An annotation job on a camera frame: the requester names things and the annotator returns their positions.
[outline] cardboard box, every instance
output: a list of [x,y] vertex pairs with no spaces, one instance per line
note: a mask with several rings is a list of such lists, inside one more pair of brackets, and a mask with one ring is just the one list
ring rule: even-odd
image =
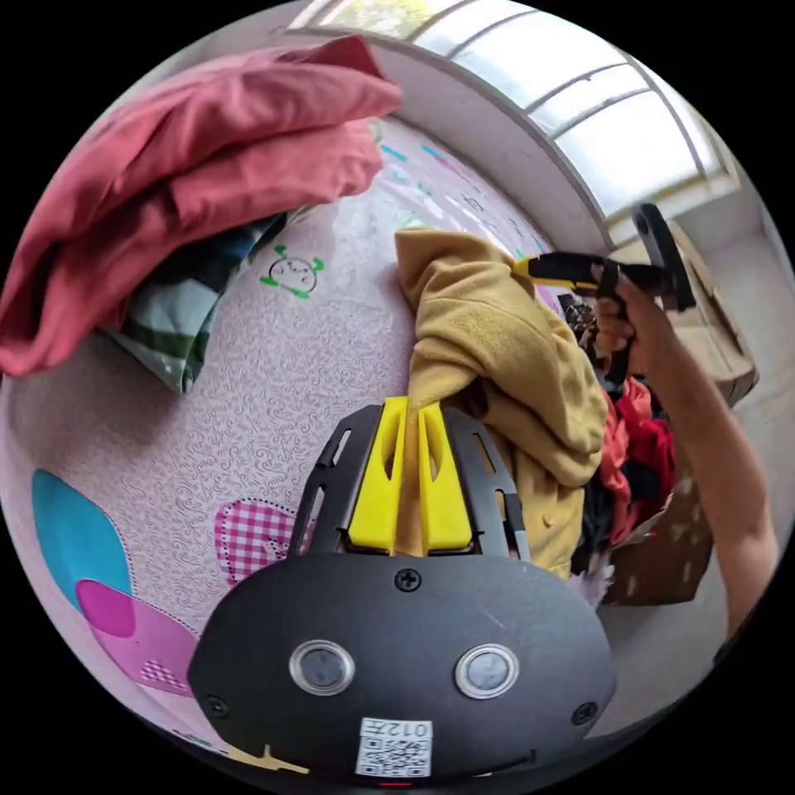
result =
[[[679,339],[715,380],[730,406],[759,381],[748,346],[726,310],[701,255],[671,224],[696,296],[696,308],[670,315]],[[648,262],[640,241],[610,255],[619,262]],[[671,503],[638,543],[614,550],[614,582],[605,605],[672,605],[696,595],[712,553],[712,534],[701,510],[698,488],[677,443],[677,487]]]

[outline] folded red garment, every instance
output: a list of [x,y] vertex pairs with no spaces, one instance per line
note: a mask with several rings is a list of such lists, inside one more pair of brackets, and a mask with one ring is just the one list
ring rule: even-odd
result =
[[360,36],[231,55],[100,121],[28,221],[0,296],[0,372],[67,359],[172,251],[234,226],[367,190],[369,119],[400,89]]

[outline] window frame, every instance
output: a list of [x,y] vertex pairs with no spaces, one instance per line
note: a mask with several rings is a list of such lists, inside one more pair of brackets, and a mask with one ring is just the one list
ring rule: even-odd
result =
[[[534,100],[527,107],[522,107],[521,105],[516,104],[511,100],[511,98],[509,98],[499,89],[496,89],[487,80],[468,70],[466,67],[457,64],[453,60],[456,55],[459,55],[467,47],[470,47],[482,36],[499,29],[502,25],[506,25],[515,19],[542,12],[542,9],[540,8],[528,8],[525,11],[517,11],[515,14],[511,14],[502,20],[493,22],[490,25],[484,27],[482,31],[469,36],[464,41],[453,46],[452,49],[444,55],[439,55],[438,53],[435,53],[431,50],[427,50],[416,43],[420,36],[422,36],[424,33],[427,33],[440,21],[456,13],[461,8],[469,6],[472,3],[478,1],[479,0],[459,0],[459,2],[453,3],[444,10],[437,12],[426,19],[408,36],[404,38],[397,38],[395,36],[386,36],[381,33],[366,31],[358,28],[350,28],[338,25],[323,25],[322,20],[333,13],[336,8],[346,3],[347,0],[326,0],[326,2],[316,0],[316,2],[312,3],[296,17],[296,19],[287,27],[287,32],[289,33],[290,31],[294,31],[295,33],[308,33],[317,36],[328,36],[329,34],[356,34],[365,36],[366,38],[377,42],[379,45],[384,46],[387,49],[402,52],[404,54],[411,53],[413,57],[423,60],[429,65],[435,66],[436,68],[441,67],[448,74],[455,75],[463,83],[468,84],[470,87],[477,90],[489,102],[506,113],[515,123],[518,123],[528,131],[528,134],[532,136],[535,142],[538,143],[547,153],[547,155],[555,162],[557,167],[561,170],[570,184],[583,199],[590,211],[591,217],[599,226],[605,243],[607,243],[610,248],[614,248],[625,243],[634,235],[634,232],[629,231],[628,222],[631,218],[634,207],[637,206],[639,202],[650,201],[657,205],[661,205],[663,214],[669,214],[666,212],[666,209],[670,209],[670,214],[678,214],[679,212],[687,211],[687,209],[692,209],[693,207],[703,204],[711,198],[715,198],[719,195],[725,195],[726,193],[735,190],[739,185],[736,167],[731,158],[730,152],[726,148],[725,144],[723,144],[723,142],[716,135],[710,124],[707,123],[706,120],[685,100],[688,109],[691,111],[694,121],[704,132],[706,140],[715,154],[717,165],[713,172],[709,172],[706,169],[701,157],[698,154],[696,144],[693,141],[692,136],[687,131],[684,122],[680,118],[676,109],[673,107],[671,101],[662,91],[654,78],[646,71],[645,67],[639,61],[633,58],[629,53],[621,50],[608,41],[606,43],[624,59],[623,63],[601,66],[585,72],[582,75],[578,75],[575,78],[571,78],[557,86],[555,89],[551,89],[539,99]],[[643,79],[643,82],[646,84],[646,88],[628,91],[618,97],[607,99],[601,104],[598,104],[578,114],[578,116],[572,119],[570,122],[551,132],[544,131],[542,127],[531,118],[530,113],[533,110],[557,96],[561,91],[570,88],[572,85],[579,83],[582,80],[587,80],[592,75],[598,74],[601,71],[613,69],[616,66],[621,65],[629,65],[635,69],[635,71],[637,71],[639,76]],[[665,109],[672,116],[675,124],[677,125],[677,129],[686,143],[688,151],[690,152],[691,158],[696,167],[696,174],[673,182],[670,185],[666,185],[659,190],[655,190],[648,195],[634,200],[615,212],[605,214],[580,172],[576,169],[570,158],[564,154],[564,152],[556,144],[556,139],[563,133],[574,128],[577,124],[596,115],[600,111],[612,105],[618,104],[625,99],[630,99],[631,97],[646,93],[656,94],[657,97],[662,101]]]

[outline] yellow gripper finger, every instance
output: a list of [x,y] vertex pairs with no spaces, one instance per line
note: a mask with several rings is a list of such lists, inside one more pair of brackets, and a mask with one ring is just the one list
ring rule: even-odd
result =
[[472,528],[439,403],[420,409],[422,553],[453,552],[472,542]]
[[407,397],[384,401],[348,530],[348,539],[357,548],[395,552],[407,409]]

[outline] finger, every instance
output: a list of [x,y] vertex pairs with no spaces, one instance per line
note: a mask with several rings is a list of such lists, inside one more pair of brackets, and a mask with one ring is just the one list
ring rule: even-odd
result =
[[619,280],[615,286],[615,291],[629,304],[637,303],[638,301],[652,302],[652,299],[634,282],[631,282],[623,273],[619,273]]
[[608,356],[627,347],[629,341],[623,337],[612,337],[608,334],[597,334],[594,346],[600,356]]
[[635,328],[626,320],[617,317],[600,317],[596,321],[599,331],[611,337],[619,337],[630,340],[635,336]]
[[621,312],[621,307],[612,298],[597,298],[596,299],[596,315],[597,317],[615,317]]

